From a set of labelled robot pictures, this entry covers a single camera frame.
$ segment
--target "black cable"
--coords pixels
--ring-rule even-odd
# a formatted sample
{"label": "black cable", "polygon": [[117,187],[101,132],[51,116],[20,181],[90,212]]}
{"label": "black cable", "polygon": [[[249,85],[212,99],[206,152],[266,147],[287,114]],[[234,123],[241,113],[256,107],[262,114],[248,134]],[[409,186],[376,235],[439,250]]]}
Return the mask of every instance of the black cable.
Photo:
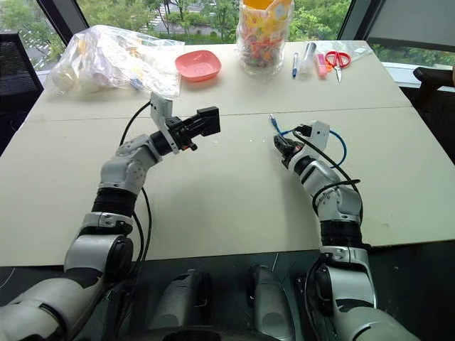
{"label": "black cable", "polygon": [[322,192],[328,190],[329,188],[336,187],[336,186],[339,186],[339,185],[352,185],[352,184],[355,185],[356,183],[359,183],[359,182],[360,182],[359,179],[347,180],[347,181],[339,181],[337,183],[331,183],[330,185],[324,186],[320,190],[318,190],[316,192],[316,194],[313,196],[313,200],[311,202],[312,205],[313,205],[313,210],[316,213],[316,215],[318,214],[318,208],[316,206],[316,200],[318,199],[318,196],[321,195]]}
{"label": "black cable", "polygon": [[[133,124],[134,120],[149,105],[150,105],[150,102],[147,102],[142,107],[140,107],[134,113],[134,115],[131,117],[131,119],[129,120],[127,126],[125,127],[125,130],[123,131],[122,138],[120,139],[120,146],[124,143],[124,141],[125,141],[125,139],[127,137],[127,134],[128,134],[128,130],[131,127],[131,125]],[[143,267],[144,262],[145,262],[145,257],[146,257],[147,251],[149,250],[150,239],[151,239],[151,223],[152,223],[152,220],[151,220],[151,208],[150,208],[149,197],[147,196],[147,193],[146,193],[145,189],[141,188],[141,191],[142,191],[142,194],[144,195],[144,198],[145,198],[145,203],[146,203],[146,207],[147,207],[147,214],[149,216],[149,227],[147,229],[147,240],[146,240],[145,245],[144,245],[144,231],[142,230],[142,225],[141,225],[141,222],[139,221],[139,218],[137,217],[136,213],[133,212],[133,218],[134,218],[134,221],[136,222],[137,228],[139,230],[139,239],[140,239],[141,246],[140,246],[140,250],[139,250],[139,255],[138,255],[137,260],[136,260],[136,264],[134,265],[134,268],[131,271],[131,274],[134,274],[134,276],[135,276],[134,283],[132,284],[132,288],[131,288],[130,292],[128,293],[128,297],[127,297],[123,307],[120,310],[119,318],[117,320],[117,324],[115,325],[115,327],[114,327],[114,329],[112,331],[111,337],[109,338],[110,340],[114,340],[117,337],[117,335],[118,335],[118,333],[120,331],[120,328],[122,326],[122,323],[123,323],[124,319],[127,316],[127,311],[129,309],[132,301],[133,301],[134,293],[135,293],[137,285],[139,283],[139,278],[141,276],[142,267]]]}
{"label": "black cable", "polygon": [[308,140],[304,139],[303,137],[301,137],[300,135],[297,134],[297,130],[298,128],[295,128],[295,129],[292,129],[292,134],[298,138],[298,140],[302,141],[304,144],[307,144],[310,148],[312,148],[313,150],[317,151],[319,153],[319,155],[321,155],[323,158],[325,158],[329,163],[331,163],[331,165],[337,170],[339,171],[345,178],[346,180],[350,181],[351,183],[349,185],[352,186],[352,188],[354,189],[354,191],[357,192],[357,194],[359,195],[360,197],[360,203],[361,203],[361,206],[360,206],[360,212],[359,212],[359,217],[360,217],[360,225],[362,225],[362,220],[363,220],[363,203],[362,203],[362,197],[360,196],[360,192],[358,191],[357,189],[357,186],[355,185],[355,182],[353,182],[353,180],[349,177],[348,174],[346,174],[346,172],[339,166],[335,163],[335,161],[333,161],[331,158],[329,158],[321,149],[319,149],[318,147],[316,147],[315,145],[313,145],[311,142],[309,142]]}
{"label": "black cable", "polygon": [[142,255],[144,254],[144,231],[142,230],[141,222],[139,221],[139,218],[137,217],[135,212],[133,212],[133,218],[134,221],[136,222],[137,229],[139,230],[139,240],[141,242],[141,248],[139,250],[139,254],[137,255],[136,264],[134,265],[134,268],[131,271],[132,274],[136,272],[137,267],[141,262]]}
{"label": "black cable", "polygon": [[145,249],[144,249],[144,253],[143,253],[143,256],[142,256],[142,261],[144,262],[145,261],[145,257],[147,255],[147,252],[149,250],[149,246],[150,246],[152,221],[151,221],[151,209],[150,209],[149,196],[147,195],[147,192],[145,191],[144,188],[141,188],[141,191],[142,191],[142,194],[144,195],[145,204],[146,204],[146,207],[147,207],[147,214],[149,216],[149,228],[147,229],[147,241],[145,243]]}
{"label": "black cable", "polygon": [[139,114],[141,114],[142,110],[147,108],[149,105],[150,105],[150,102],[147,102],[146,104],[144,104],[142,107],[139,108],[139,110],[136,113],[134,113],[134,115],[131,117],[131,119],[129,119],[129,122],[128,122],[127,126],[125,127],[125,130],[123,131],[122,139],[120,140],[120,146],[125,142],[125,138],[127,137],[129,127],[133,124],[134,120],[139,116]]}
{"label": "black cable", "polygon": [[305,278],[305,285],[304,285],[304,297],[305,297],[305,311],[306,314],[308,315],[308,320],[310,322],[311,329],[313,330],[314,337],[316,340],[319,340],[318,332],[316,330],[316,326],[314,324],[314,319],[313,315],[310,312],[310,307],[309,307],[309,296],[308,296],[308,278],[315,272],[316,268],[321,264],[320,258],[317,258],[317,260],[311,265],[311,268],[309,269],[308,273],[306,274]]}

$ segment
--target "plastic bag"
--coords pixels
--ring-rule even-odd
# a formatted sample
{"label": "plastic bag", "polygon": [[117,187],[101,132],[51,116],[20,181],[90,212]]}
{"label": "plastic bag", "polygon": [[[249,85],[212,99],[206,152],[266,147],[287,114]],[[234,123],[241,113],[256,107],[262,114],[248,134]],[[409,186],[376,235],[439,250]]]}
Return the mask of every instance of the plastic bag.
{"label": "plastic bag", "polygon": [[365,57],[373,52],[366,41],[363,40],[319,40],[315,41],[317,53],[326,54],[328,51],[346,52],[350,61]]}
{"label": "plastic bag", "polygon": [[174,61],[183,46],[180,41],[96,25],[71,38],[45,85],[57,93],[133,87],[176,97],[180,77]]}
{"label": "plastic bag", "polygon": [[237,26],[237,51],[251,75],[274,75],[283,65],[294,1],[242,0]]}

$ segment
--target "green foliage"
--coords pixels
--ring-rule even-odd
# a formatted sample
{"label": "green foliage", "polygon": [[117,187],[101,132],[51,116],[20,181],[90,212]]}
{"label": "green foliage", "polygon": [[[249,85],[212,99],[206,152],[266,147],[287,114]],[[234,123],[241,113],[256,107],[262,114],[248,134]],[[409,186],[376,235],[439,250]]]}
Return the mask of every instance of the green foliage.
{"label": "green foliage", "polygon": [[[202,15],[201,13],[184,11],[183,16],[185,21],[188,21],[190,25],[210,25],[210,18]],[[180,23],[180,13],[171,12],[171,14],[168,15],[168,21],[170,23]]]}
{"label": "green foliage", "polygon": [[350,0],[295,0],[289,40],[336,39],[350,3]]}
{"label": "green foliage", "polygon": [[155,17],[142,0],[78,0],[77,3],[91,26],[103,24],[140,31]]}
{"label": "green foliage", "polygon": [[211,0],[203,0],[203,13],[210,18],[213,28],[221,33],[223,43],[235,42],[235,29],[239,18],[238,0],[217,0],[214,4]]}
{"label": "green foliage", "polygon": [[455,65],[455,53],[401,46],[386,48],[380,44],[372,44],[371,48],[383,62],[422,66],[433,66],[434,64]]}
{"label": "green foliage", "polygon": [[[184,40],[187,44],[234,43],[239,16],[238,0],[198,0],[203,5],[200,13],[189,12],[188,5],[196,0],[171,0],[177,12],[161,12],[164,0],[77,0],[90,25],[105,24],[132,31],[146,31],[161,38]],[[351,0],[294,0],[294,17],[289,40],[336,39]],[[155,33],[151,20],[159,11],[166,29],[167,21],[177,23],[185,34]],[[209,36],[190,34],[192,25],[211,25],[216,31]],[[26,49],[33,46],[42,57],[33,56],[33,64],[40,61],[56,62],[65,46],[36,0],[0,1],[0,29],[17,30]],[[372,45],[379,59],[385,62],[412,63],[433,66],[435,63],[455,65],[455,53],[407,47]]]}
{"label": "green foliage", "polygon": [[189,45],[211,45],[211,44],[222,44],[221,37],[215,32],[215,35],[210,34],[209,36],[202,36],[199,34],[185,34],[185,33],[157,33],[156,37],[163,39],[173,39],[184,41]]}
{"label": "green foliage", "polygon": [[40,70],[36,65],[39,60],[55,62],[65,49],[35,0],[5,0],[0,3],[0,30],[18,31],[26,49],[33,46],[42,54],[41,58],[32,59],[37,70]]}

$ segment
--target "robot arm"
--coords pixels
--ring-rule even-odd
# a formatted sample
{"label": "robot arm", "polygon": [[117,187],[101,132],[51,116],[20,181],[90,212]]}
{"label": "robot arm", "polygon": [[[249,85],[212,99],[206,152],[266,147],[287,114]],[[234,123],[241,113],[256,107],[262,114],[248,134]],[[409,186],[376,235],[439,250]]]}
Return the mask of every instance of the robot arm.
{"label": "robot arm", "polygon": [[122,144],[104,164],[92,212],[66,254],[64,274],[0,308],[0,340],[71,340],[106,289],[128,276],[133,254],[128,234],[148,169],[171,151],[196,150],[193,137],[220,131],[218,108],[181,121],[171,116],[171,104],[152,94],[152,117],[161,130]]}
{"label": "robot arm", "polygon": [[319,121],[295,129],[304,142],[274,137],[282,163],[295,173],[313,198],[321,223],[320,257],[314,274],[317,303],[322,316],[331,318],[342,340],[418,340],[394,318],[377,309],[377,298],[368,263],[367,245],[360,232],[362,200],[323,161],[329,126]]}

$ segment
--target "small bottle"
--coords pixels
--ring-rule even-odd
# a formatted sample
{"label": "small bottle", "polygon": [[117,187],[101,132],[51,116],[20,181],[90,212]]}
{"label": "small bottle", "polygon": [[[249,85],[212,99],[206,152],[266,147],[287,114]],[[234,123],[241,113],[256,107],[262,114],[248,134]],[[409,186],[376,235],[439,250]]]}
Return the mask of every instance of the small bottle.
{"label": "small bottle", "polygon": [[307,77],[311,74],[311,69],[313,66],[313,55],[315,50],[315,43],[306,44],[304,59],[302,59],[300,62],[299,74],[301,76]]}

